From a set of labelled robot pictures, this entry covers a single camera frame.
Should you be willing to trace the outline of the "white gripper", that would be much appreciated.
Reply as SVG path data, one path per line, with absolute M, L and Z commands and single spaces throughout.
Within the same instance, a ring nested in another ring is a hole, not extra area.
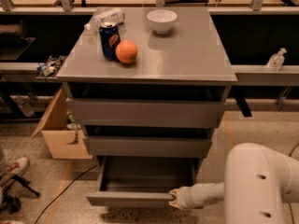
M 190 200 L 190 188 L 189 187 L 181 187 L 179 189 L 172 189 L 169 191 L 176 200 L 168 202 L 170 206 L 179 208 L 182 210 L 189 209 L 189 200 Z

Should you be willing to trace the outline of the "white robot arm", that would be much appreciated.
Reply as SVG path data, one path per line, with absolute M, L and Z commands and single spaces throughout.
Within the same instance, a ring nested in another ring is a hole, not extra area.
M 225 224 L 286 224 L 283 204 L 299 202 L 299 160 L 254 143 L 229 152 L 224 181 L 173 189 L 181 210 L 224 201 Z

